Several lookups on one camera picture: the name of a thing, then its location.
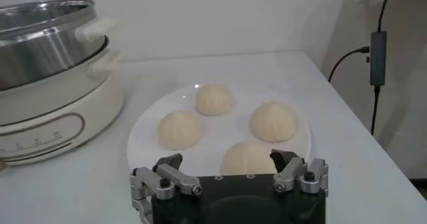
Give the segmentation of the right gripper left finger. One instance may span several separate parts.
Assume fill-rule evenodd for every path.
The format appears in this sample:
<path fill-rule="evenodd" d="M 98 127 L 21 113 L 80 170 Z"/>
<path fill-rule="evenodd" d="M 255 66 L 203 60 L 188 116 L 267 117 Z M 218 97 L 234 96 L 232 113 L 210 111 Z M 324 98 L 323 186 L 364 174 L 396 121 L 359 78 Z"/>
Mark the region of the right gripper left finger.
<path fill-rule="evenodd" d="M 175 197 L 176 190 L 184 195 L 201 195 L 199 178 L 179 170 L 182 161 L 182 155 L 176 153 L 162 157 L 152 168 L 138 167 L 130 173 L 131 205 L 138 211 L 142 223 L 153 223 L 153 207 L 148 197 L 169 200 Z"/>

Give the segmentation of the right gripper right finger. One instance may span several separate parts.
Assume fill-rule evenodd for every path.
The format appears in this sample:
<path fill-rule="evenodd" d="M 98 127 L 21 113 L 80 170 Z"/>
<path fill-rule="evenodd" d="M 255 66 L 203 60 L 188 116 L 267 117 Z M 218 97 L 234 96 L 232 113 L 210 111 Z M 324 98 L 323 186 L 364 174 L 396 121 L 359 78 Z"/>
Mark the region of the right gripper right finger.
<path fill-rule="evenodd" d="M 298 188 L 302 193 L 314 195 L 323 192 L 328 196 L 329 165 L 324 159 L 315 158 L 308 165 L 294 152 L 277 149 L 272 149 L 270 158 L 277 171 L 273 176 L 276 192 L 285 193 Z"/>

